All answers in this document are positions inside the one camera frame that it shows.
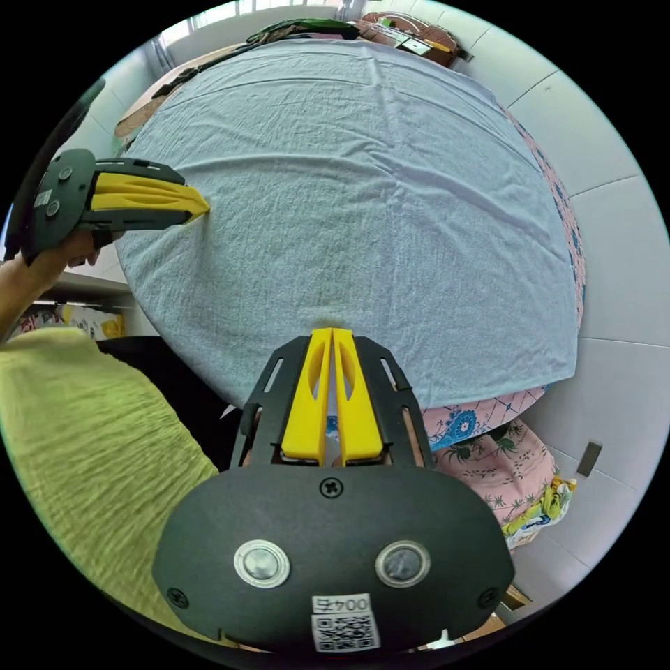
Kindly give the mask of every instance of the window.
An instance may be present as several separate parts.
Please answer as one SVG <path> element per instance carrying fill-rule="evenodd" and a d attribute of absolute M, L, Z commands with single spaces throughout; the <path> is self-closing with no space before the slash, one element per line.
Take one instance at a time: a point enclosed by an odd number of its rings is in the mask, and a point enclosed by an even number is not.
<path fill-rule="evenodd" d="M 260 12 L 263 9 L 274 7 L 287 7 L 290 4 L 290 0 L 256 0 L 256 11 Z"/>
<path fill-rule="evenodd" d="M 201 25 L 209 25 L 210 23 L 216 23 L 223 19 L 230 19 L 235 16 L 237 13 L 236 2 L 227 2 L 225 5 L 219 5 L 218 7 L 212 7 L 202 14 L 198 15 Z"/>
<path fill-rule="evenodd" d="M 186 37 L 190 32 L 188 19 L 185 19 L 184 21 L 174 24 L 174 26 L 170 26 L 170 28 L 166 28 L 161 33 L 161 38 L 163 39 L 165 46 L 169 47 L 173 42 L 181 40 L 182 37 Z"/>
<path fill-rule="evenodd" d="M 170 26 L 161 33 L 161 40 L 166 47 L 169 47 L 173 42 L 190 35 L 198 28 L 224 19 L 232 19 L 240 14 L 251 14 L 264 9 L 302 5 L 338 8 L 342 3 L 343 0 L 230 0 L 223 5 L 212 7 L 190 19 L 185 19 L 174 26 Z"/>

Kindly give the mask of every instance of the bedding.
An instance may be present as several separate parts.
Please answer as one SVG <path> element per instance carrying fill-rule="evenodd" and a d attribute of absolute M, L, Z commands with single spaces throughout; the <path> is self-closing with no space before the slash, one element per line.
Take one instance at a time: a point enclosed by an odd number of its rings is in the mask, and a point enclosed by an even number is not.
<path fill-rule="evenodd" d="M 391 348 L 428 409 L 574 372 L 553 193 L 467 77 L 362 41 L 263 45 L 185 84 L 129 154 L 212 205 L 117 249 L 155 328 L 235 405 L 272 350 L 325 325 Z"/>

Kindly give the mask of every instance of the electrical outlet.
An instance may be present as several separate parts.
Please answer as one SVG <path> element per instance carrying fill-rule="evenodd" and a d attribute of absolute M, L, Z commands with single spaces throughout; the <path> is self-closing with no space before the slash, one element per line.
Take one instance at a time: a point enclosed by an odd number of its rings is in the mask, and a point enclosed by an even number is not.
<path fill-rule="evenodd" d="M 588 477 L 591 474 L 591 470 L 593 469 L 595 462 L 598 460 L 601 449 L 602 445 L 599 445 L 597 442 L 589 442 L 586 445 L 586 451 L 577 466 L 578 475 Z"/>

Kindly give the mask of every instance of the green bag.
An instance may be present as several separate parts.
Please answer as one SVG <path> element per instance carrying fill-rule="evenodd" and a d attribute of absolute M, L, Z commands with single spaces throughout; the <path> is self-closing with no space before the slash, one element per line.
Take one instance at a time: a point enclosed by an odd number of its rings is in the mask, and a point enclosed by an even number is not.
<path fill-rule="evenodd" d="M 355 40 L 360 31 L 356 26 L 336 21 L 335 19 L 287 19 L 272 26 L 268 26 L 246 39 L 247 44 L 273 41 L 271 36 L 277 31 L 286 31 L 286 34 L 295 33 L 326 33 L 342 35 L 345 40 Z"/>

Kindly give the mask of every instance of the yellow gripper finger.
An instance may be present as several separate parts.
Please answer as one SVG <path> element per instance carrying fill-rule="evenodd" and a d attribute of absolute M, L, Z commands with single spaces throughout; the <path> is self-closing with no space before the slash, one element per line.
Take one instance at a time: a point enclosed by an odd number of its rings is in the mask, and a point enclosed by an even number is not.
<path fill-rule="evenodd" d="M 169 209 L 187 211 L 192 221 L 209 211 L 207 201 L 192 186 L 162 179 L 102 172 L 96 182 L 91 209 Z"/>
<path fill-rule="evenodd" d="M 342 464 L 346 466 L 348 461 L 376 459 L 382 453 L 382 438 L 352 332 L 340 328 L 334 329 L 333 347 Z M 345 379 L 351 389 L 349 398 Z"/>
<path fill-rule="evenodd" d="M 326 454 L 332 339 L 332 328 L 312 331 L 281 443 L 288 458 L 318 461 L 320 466 Z M 318 389 L 314 394 L 317 382 Z"/>

